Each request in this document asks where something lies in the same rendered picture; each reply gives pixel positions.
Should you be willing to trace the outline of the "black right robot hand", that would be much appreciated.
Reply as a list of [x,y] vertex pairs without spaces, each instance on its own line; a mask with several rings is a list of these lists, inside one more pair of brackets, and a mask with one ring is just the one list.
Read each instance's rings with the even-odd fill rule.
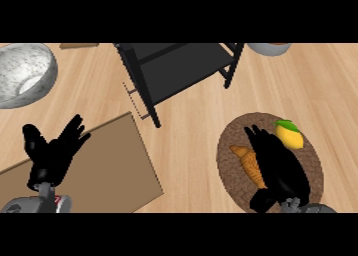
[[266,213],[276,203],[298,199],[298,206],[309,203],[310,185],[301,164],[279,138],[255,125],[244,128],[266,187],[250,200],[250,208]]

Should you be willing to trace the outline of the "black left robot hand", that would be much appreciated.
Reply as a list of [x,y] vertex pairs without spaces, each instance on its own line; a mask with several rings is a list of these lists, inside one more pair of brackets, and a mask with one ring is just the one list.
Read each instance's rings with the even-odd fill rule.
[[27,187],[37,191],[41,183],[56,187],[64,180],[71,161],[90,134],[81,134],[83,118],[75,115],[59,136],[46,142],[40,130],[33,124],[22,126],[24,150],[33,161]]

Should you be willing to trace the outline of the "orange-brown croissant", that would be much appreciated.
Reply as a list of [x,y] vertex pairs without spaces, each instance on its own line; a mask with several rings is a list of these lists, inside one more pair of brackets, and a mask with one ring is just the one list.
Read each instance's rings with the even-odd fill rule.
[[258,189],[266,189],[254,151],[248,147],[235,145],[230,145],[229,149],[239,158],[241,166],[251,182]]

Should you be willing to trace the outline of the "brown woven oval placemat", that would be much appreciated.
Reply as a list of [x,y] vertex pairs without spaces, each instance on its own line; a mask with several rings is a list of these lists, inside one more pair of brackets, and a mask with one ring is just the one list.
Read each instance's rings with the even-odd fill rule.
[[[276,120],[281,120],[281,117],[269,113],[247,113],[236,117],[227,124],[219,139],[216,155],[219,176],[235,204],[247,213],[253,213],[253,210],[250,209],[250,200],[257,191],[257,186],[244,172],[239,158],[232,153],[229,147],[251,147],[244,128],[255,124],[260,129],[264,129],[270,134],[273,134]],[[323,172],[320,160],[307,138],[303,138],[303,141],[303,148],[292,150],[292,153],[301,164],[309,180],[309,202],[319,203],[323,194]]]

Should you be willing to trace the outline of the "black tiered shelf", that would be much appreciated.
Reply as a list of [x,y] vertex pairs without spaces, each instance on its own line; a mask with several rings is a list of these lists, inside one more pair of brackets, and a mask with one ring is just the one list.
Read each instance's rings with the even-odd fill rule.
[[149,117],[159,128],[155,105],[214,73],[229,88],[244,43],[115,43],[123,65]]

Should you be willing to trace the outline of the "yellow lemon with green leaf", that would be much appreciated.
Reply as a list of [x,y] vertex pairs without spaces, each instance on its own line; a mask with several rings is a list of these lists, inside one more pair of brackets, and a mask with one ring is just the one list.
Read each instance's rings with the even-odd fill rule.
[[289,149],[303,148],[303,136],[297,126],[289,120],[276,120],[275,121],[275,135],[282,141],[282,144]]

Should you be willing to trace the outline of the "brown wooden cutting board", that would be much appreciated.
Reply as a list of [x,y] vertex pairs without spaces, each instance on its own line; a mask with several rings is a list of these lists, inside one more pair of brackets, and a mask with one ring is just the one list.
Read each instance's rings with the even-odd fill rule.
[[[71,212],[131,212],[162,194],[133,116],[121,115],[86,133],[55,194],[71,197]],[[0,210],[12,199],[38,195],[27,187],[31,167],[28,159],[0,172]]]

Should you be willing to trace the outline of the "grey speckled metal bowl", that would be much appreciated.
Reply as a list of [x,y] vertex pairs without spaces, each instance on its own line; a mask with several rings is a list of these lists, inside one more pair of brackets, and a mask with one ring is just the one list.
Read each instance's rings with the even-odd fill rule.
[[12,43],[0,47],[0,109],[19,108],[38,101],[56,77],[56,58],[43,43]]

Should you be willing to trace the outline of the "grey round pot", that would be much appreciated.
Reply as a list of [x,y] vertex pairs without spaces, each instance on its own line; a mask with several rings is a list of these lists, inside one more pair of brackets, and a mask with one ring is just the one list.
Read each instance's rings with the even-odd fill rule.
[[248,47],[257,54],[270,57],[282,55],[288,51],[289,46],[289,43],[248,43]]

